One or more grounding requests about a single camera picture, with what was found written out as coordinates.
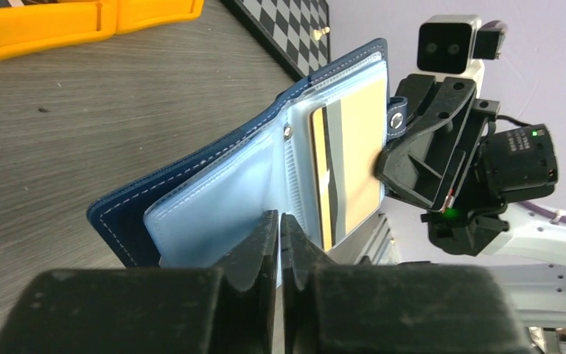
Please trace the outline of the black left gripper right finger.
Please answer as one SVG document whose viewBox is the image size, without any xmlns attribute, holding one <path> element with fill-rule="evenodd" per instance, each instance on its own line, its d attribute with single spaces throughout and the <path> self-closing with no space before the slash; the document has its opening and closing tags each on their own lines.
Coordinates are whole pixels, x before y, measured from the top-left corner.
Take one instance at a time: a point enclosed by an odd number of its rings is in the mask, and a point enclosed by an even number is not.
<svg viewBox="0 0 566 354">
<path fill-rule="evenodd" d="M 530 353 L 496 279 L 470 265 L 343 265 L 281 218 L 287 353 Z"/>
</svg>

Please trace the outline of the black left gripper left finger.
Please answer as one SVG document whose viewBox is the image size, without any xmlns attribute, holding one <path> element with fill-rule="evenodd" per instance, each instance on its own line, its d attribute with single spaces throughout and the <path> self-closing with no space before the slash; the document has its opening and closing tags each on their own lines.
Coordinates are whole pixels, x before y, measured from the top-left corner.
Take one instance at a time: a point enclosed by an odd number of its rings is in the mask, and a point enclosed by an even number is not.
<svg viewBox="0 0 566 354">
<path fill-rule="evenodd" d="M 55 269 L 24 289 L 0 353 L 270 353 L 279 214 L 208 268 Z"/>
</svg>

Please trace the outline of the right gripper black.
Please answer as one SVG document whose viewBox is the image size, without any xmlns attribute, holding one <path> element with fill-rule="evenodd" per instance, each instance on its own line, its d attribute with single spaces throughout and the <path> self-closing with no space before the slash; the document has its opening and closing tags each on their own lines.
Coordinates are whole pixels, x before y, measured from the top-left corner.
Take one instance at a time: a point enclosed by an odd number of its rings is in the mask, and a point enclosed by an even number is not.
<svg viewBox="0 0 566 354">
<path fill-rule="evenodd" d="M 397 86 L 407 100 L 406 129 L 380 152 L 376 178 L 388 194 L 428 211 L 421 216 L 428 239 L 452 255 L 476 256 L 510 230 L 501 218 L 510 204 L 551 195 L 559 180 L 547 125 L 528 124 L 474 107 L 483 123 L 464 180 L 444 207 L 469 148 L 459 148 L 477 83 L 464 77 L 437 81 L 410 74 Z"/>
</svg>

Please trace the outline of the blue leather card holder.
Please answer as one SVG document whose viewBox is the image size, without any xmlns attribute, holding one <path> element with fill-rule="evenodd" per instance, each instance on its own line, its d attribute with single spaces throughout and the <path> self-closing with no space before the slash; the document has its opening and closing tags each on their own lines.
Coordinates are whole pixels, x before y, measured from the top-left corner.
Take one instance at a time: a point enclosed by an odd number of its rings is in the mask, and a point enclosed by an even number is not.
<svg viewBox="0 0 566 354">
<path fill-rule="evenodd" d="M 384 77 L 376 38 L 281 92 L 260 114 L 200 150 L 101 197 L 89 223 L 127 267 L 205 268 L 243 241 L 262 214 L 293 215 L 319 248 L 318 193 L 308 116 L 354 84 Z"/>
</svg>

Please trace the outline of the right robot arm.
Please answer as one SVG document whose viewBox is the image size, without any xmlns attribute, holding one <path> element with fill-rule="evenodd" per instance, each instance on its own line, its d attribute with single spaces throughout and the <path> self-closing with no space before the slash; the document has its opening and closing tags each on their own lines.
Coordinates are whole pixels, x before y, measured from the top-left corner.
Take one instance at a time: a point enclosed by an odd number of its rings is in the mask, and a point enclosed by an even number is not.
<svg viewBox="0 0 566 354">
<path fill-rule="evenodd" d="M 559 180 L 552 136 L 524 122 L 496 131 L 499 106 L 473 80 L 409 75 L 390 100 L 388 116 L 403 120 L 375 174 L 389 198 L 422 209 L 443 252 L 528 258 L 492 272 L 525 325 L 566 327 L 566 214 L 535 204 Z"/>
</svg>

